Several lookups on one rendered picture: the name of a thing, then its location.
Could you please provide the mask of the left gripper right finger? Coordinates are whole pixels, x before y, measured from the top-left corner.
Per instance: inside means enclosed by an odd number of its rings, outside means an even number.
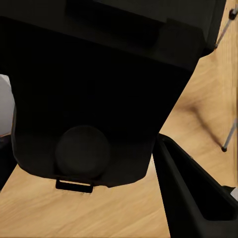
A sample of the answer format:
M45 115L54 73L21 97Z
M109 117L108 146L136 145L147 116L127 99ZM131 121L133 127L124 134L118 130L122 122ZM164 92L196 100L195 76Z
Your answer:
M171 238L238 238L238 201L223 186L166 135L152 154Z

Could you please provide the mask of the camera tripod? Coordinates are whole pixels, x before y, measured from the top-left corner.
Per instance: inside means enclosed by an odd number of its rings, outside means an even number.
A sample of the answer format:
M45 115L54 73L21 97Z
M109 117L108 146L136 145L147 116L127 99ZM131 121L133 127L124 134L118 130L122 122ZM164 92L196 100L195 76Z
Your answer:
M231 9L231 11L229 12L229 21L228 21L228 23L226 24L226 26L225 26L225 28L224 28L224 30L223 30L221 36L220 36L219 39L217 40L217 43L216 43L216 47L215 47L215 48L218 48L218 44L220 43L220 41L221 41L222 37L224 36L224 34L225 34L227 28L229 27L230 23L235 19L235 17L237 16L237 14L238 14L238 3L237 3L237 5L236 5L236 7L235 7L234 9ZM238 124L238 114L237 114L237 117L236 117L235 122L234 122L234 124L233 124L233 127L232 127L232 129L231 129L231 131L230 131L230 133L229 133L229 136L228 136L228 138L227 138L227 141L226 141L224 147L222 148L222 151L223 151L223 152L226 152L226 151L227 151L227 146L228 146L228 144L229 144L229 141L230 141L230 139L231 139L231 137L232 137L232 135L233 135L233 133L234 133L234 130L235 130L237 124Z

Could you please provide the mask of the digital camera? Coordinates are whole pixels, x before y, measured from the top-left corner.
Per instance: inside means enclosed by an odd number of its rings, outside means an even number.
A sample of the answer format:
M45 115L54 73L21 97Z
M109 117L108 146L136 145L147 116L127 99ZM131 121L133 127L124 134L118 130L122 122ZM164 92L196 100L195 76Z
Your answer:
M226 1L0 0L20 168L86 193L143 179Z

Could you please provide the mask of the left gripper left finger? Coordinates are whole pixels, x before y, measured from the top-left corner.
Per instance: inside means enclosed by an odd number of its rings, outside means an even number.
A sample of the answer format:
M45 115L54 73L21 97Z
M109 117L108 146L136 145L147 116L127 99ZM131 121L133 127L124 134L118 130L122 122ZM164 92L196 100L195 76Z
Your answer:
M0 191L17 165L13 155L11 134L0 136Z

